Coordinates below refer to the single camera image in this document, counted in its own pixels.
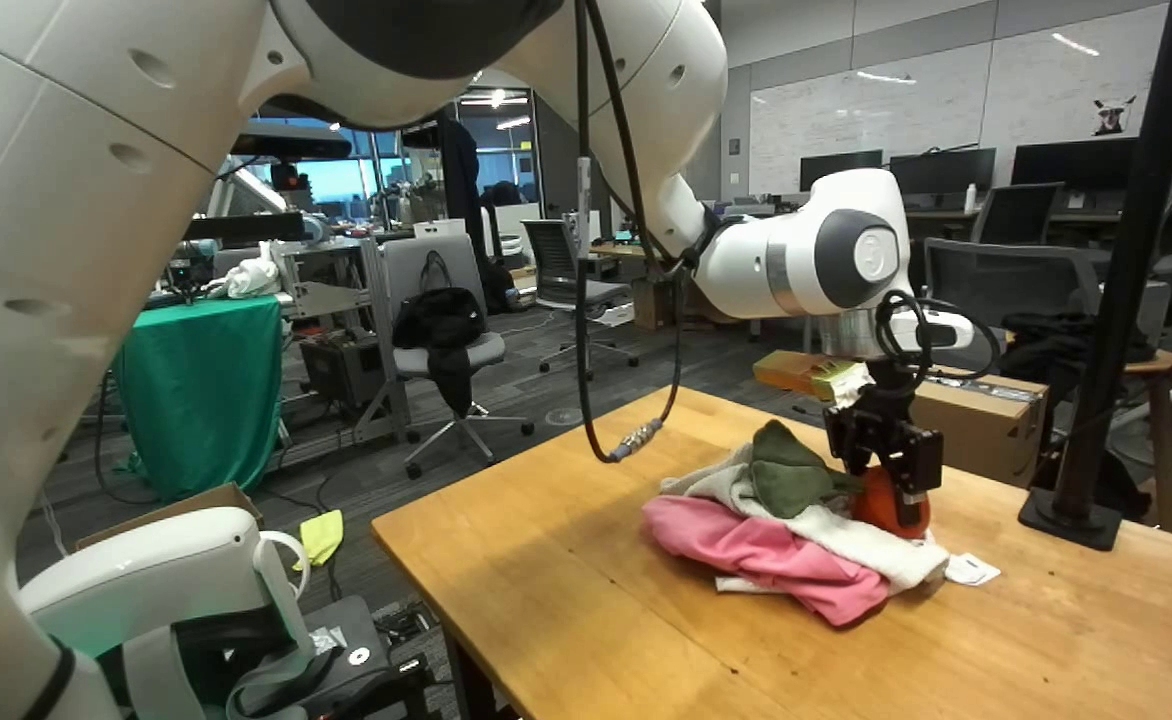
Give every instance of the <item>office chair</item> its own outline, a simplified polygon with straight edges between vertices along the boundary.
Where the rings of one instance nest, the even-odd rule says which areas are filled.
[[[386,277],[386,304],[387,304],[387,322],[380,329],[394,329],[406,301],[426,291],[421,283],[427,277],[427,256],[440,256],[448,283],[469,288],[479,301],[479,306],[487,306],[469,237],[455,233],[455,237],[394,241],[394,242],[380,242],[380,277]],[[465,347],[465,356],[471,372],[501,363],[504,334],[487,329]],[[427,347],[394,347],[394,372],[400,381],[432,374]],[[414,481],[426,473],[421,460],[448,437],[469,441],[469,449],[477,449],[483,460],[498,460],[498,452],[483,443],[477,428],[518,425],[524,437],[533,437],[533,425],[524,416],[491,416],[483,404],[477,404],[471,374],[465,374],[461,386],[448,386],[446,400],[452,406],[452,421],[446,421],[421,449],[414,449],[414,455],[406,460]]]
[[[1004,322],[1017,310],[1101,310],[1096,260],[1083,248],[927,237],[926,283],[985,322]]]
[[[978,217],[978,242],[1044,242],[1059,183],[994,186]]]
[[[535,304],[553,310],[575,310],[575,248],[572,248],[572,224],[563,219],[530,219],[530,241],[535,252]],[[628,301],[628,283],[584,283],[584,310],[589,319],[599,319],[614,304]],[[539,372],[553,366],[553,361],[569,356],[575,339],[563,339],[553,356],[539,361]],[[615,339],[599,339],[603,353],[621,356],[628,366],[641,363],[641,356],[626,353]]]
[[[514,265],[533,260],[530,219],[539,219],[539,203],[483,203],[487,256]]]

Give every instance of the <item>folded cloth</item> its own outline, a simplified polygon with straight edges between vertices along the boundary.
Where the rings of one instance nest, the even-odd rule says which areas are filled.
[[[766,502],[758,502],[752,485],[744,481],[744,462],[718,462],[699,477],[694,477],[688,485],[674,489],[684,497],[714,497],[723,508],[739,513],[739,515],[758,515],[758,518],[777,518],[788,531],[843,554],[857,560],[863,568],[878,568],[881,577],[887,577],[902,591],[926,582],[927,577],[944,571],[948,553],[937,545],[910,545],[891,531],[881,531],[871,525],[847,518],[823,502],[814,502],[795,515],[773,515]]]
[[[814,502],[847,513],[862,490],[857,477],[833,473],[782,421],[768,421],[752,437],[744,477],[752,485],[752,500],[773,515],[795,515]]]
[[[863,619],[891,596],[871,568],[706,497],[657,497],[646,518],[666,553],[782,588],[833,626]]]

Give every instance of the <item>wall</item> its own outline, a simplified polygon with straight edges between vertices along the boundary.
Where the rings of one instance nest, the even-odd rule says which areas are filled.
[[[1081,141],[1096,133],[1096,104],[1126,104],[1140,133],[1154,61],[1161,46],[1161,0],[1069,4],[970,4],[970,0],[862,0],[862,10],[823,4],[738,0],[723,9],[732,109],[723,113],[721,186],[795,190],[799,154],[883,147],[995,147],[995,180],[1008,180],[1017,144]],[[1053,38],[1064,33],[1101,46],[1083,54]],[[910,77],[878,85],[857,73]]]

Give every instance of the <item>desk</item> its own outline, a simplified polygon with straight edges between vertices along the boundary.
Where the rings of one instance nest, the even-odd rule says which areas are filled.
[[[661,400],[621,406],[621,428]],[[854,633],[782,596],[718,596],[646,540],[641,502],[761,425],[684,391],[628,462],[563,431],[373,529],[530,715],[1172,715],[1172,534],[1059,545],[980,477],[944,473],[937,515],[948,548],[1004,568],[988,588],[903,596]]]
[[[281,428],[281,304],[196,301],[141,310],[112,363],[161,497],[264,477]]]
[[[738,322],[721,306],[709,304],[709,295],[698,283],[684,283],[676,295],[676,283],[651,288],[641,283],[647,272],[647,256],[641,242],[598,242],[594,260],[603,277],[633,283],[633,319],[638,329],[668,329],[674,322],[674,301],[684,322]]]

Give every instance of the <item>floor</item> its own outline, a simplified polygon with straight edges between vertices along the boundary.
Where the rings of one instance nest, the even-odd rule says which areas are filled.
[[[569,334],[569,319],[562,310],[524,306],[491,314],[491,329],[504,331],[507,347],[518,353],[507,353],[504,363],[483,366],[477,374],[477,394],[491,412],[518,412],[535,421],[535,437],[504,431],[491,437],[491,449],[501,455],[514,455],[530,443],[575,428],[582,406],[572,363],[553,361],[548,372],[539,372],[545,356],[553,356],[556,343]],[[674,331],[646,331],[628,322],[615,329],[614,339],[638,353],[641,363],[628,366],[621,356],[598,353],[598,412],[610,412],[674,381]],[[752,363],[773,347],[799,347],[799,329],[768,322],[766,331],[752,331],[749,322],[688,322],[682,374],[688,386],[799,416],[793,394],[752,384]],[[446,404],[427,384],[410,384],[410,394],[415,428],[427,431],[446,421]],[[330,568],[315,571],[314,588],[304,591],[304,613],[323,607],[336,596],[361,596],[373,613],[398,613],[415,603],[414,582],[394,568],[386,548],[373,540],[369,518],[435,489],[448,489],[483,462],[469,452],[446,449],[440,455],[426,460],[421,481],[410,481],[406,455],[410,443],[380,441],[334,452],[304,466],[273,473],[253,489],[253,502],[264,513],[264,525],[281,531],[297,531],[299,518],[322,515],[330,508],[345,513],[345,548]],[[46,489],[46,508],[29,515],[29,529],[21,534],[21,581],[52,565],[59,554],[59,545],[74,548],[86,534],[153,513],[161,502],[124,473],[124,460],[128,441],[121,431],[121,412],[103,406],[103,425],[89,416],[63,462]],[[455,715],[440,634],[426,633],[421,638],[406,643],[406,653],[426,653],[435,664],[440,684],[432,693],[432,705],[440,709],[440,715]]]

